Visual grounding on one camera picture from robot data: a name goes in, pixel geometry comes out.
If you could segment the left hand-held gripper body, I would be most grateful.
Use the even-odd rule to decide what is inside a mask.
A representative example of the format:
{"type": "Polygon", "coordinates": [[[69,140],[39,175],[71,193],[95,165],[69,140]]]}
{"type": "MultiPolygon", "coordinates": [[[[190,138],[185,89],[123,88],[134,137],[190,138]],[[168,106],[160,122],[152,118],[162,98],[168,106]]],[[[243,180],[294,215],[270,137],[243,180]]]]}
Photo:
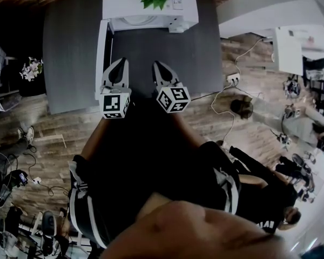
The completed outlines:
{"type": "Polygon", "coordinates": [[[127,86],[102,86],[99,105],[104,119],[125,118],[130,104],[131,89],[127,86]]]}

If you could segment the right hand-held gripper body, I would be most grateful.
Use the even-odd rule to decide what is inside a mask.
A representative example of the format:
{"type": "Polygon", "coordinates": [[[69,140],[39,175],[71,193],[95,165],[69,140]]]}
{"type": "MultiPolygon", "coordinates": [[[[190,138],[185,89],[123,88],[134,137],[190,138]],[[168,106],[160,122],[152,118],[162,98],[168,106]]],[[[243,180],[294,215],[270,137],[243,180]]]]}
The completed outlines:
{"type": "Polygon", "coordinates": [[[176,81],[155,81],[156,101],[166,113],[183,112],[191,102],[186,86],[176,81]]]}

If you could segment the white microwave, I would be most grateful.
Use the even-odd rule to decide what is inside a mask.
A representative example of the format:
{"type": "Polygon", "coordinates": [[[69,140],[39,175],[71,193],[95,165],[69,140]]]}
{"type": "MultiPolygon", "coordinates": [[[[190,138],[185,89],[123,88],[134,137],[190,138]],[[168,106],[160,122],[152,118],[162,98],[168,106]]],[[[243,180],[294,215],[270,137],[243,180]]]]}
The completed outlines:
{"type": "Polygon", "coordinates": [[[198,28],[196,0],[167,0],[164,8],[144,9],[141,0],[102,0],[97,59],[96,87],[105,69],[125,57],[129,61],[129,86],[148,95],[154,90],[152,64],[158,60],[176,71],[191,92],[197,87],[195,33],[198,28]],[[158,16],[153,23],[130,26],[127,16],[158,16]]]}

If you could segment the person's right forearm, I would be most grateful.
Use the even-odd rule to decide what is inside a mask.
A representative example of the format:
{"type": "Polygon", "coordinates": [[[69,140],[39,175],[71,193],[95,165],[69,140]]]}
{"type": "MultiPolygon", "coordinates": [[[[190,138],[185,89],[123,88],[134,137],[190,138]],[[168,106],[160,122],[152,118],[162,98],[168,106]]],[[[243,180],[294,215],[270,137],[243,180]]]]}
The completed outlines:
{"type": "Polygon", "coordinates": [[[182,137],[192,148],[199,148],[201,145],[207,142],[204,137],[202,137],[188,124],[188,122],[185,121],[180,113],[172,113],[171,118],[182,137]]]}

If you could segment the person's left forearm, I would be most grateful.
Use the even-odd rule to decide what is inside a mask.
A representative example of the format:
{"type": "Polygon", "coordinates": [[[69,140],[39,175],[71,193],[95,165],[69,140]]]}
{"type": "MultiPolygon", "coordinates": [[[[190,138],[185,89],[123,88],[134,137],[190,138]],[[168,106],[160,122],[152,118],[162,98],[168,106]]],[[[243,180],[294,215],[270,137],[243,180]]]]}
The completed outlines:
{"type": "Polygon", "coordinates": [[[92,132],[80,154],[85,160],[90,160],[94,156],[104,139],[104,135],[108,129],[109,124],[109,119],[101,118],[100,122],[92,132]]]}

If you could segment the person's black striped shirt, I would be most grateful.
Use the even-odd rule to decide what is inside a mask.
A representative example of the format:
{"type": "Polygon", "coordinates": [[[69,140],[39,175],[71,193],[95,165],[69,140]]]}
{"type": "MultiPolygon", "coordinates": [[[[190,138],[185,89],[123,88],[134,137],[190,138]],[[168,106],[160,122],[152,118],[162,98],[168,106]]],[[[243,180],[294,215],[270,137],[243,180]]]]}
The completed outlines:
{"type": "Polygon", "coordinates": [[[213,141],[192,148],[171,113],[152,101],[129,108],[110,124],[90,160],[70,162],[70,220],[91,241],[108,246],[135,223],[149,197],[237,212],[241,183],[213,141]]]}

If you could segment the white flower bouquet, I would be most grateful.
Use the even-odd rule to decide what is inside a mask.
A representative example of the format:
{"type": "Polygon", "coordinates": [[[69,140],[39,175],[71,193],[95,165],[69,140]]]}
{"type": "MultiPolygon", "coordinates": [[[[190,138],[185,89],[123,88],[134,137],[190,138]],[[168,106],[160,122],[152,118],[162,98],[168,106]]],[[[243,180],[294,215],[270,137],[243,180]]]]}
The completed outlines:
{"type": "Polygon", "coordinates": [[[29,57],[28,63],[24,64],[21,72],[19,73],[22,79],[27,81],[34,81],[43,72],[43,60],[29,57]]]}

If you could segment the grey office chair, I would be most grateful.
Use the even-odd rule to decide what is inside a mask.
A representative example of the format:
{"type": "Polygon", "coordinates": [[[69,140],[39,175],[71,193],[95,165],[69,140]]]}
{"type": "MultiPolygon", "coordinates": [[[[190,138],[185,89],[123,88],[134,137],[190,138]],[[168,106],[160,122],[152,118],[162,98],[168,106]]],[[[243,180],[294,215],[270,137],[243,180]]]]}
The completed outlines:
{"type": "Polygon", "coordinates": [[[53,253],[54,236],[57,232],[57,224],[54,214],[51,211],[45,211],[42,216],[42,238],[41,250],[44,256],[53,253]]]}

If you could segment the black office chair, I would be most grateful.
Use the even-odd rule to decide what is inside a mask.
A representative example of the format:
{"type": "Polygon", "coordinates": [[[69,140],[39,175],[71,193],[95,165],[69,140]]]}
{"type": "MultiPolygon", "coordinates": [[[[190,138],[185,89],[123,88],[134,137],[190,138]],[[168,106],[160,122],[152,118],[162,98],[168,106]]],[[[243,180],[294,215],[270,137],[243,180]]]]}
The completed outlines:
{"type": "Polygon", "coordinates": [[[298,154],[294,153],[292,155],[292,161],[300,168],[300,173],[302,176],[306,176],[308,178],[313,177],[312,169],[306,164],[304,159],[298,154]]]}

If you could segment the black equipment stand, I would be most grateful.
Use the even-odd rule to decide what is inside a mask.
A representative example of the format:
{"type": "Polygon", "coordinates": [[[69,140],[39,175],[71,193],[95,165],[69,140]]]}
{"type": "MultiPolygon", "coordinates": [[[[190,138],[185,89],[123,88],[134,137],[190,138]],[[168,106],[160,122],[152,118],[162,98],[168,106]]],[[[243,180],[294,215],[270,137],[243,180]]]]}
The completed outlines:
{"type": "Polygon", "coordinates": [[[307,78],[307,71],[320,71],[324,69],[324,58],[312,60],[310,58],[307,58],[305,56],[302,56],[302,61],[303,61],[303,84],[304,87],[307,86],[307,82],[309,79],[307,78]]]}

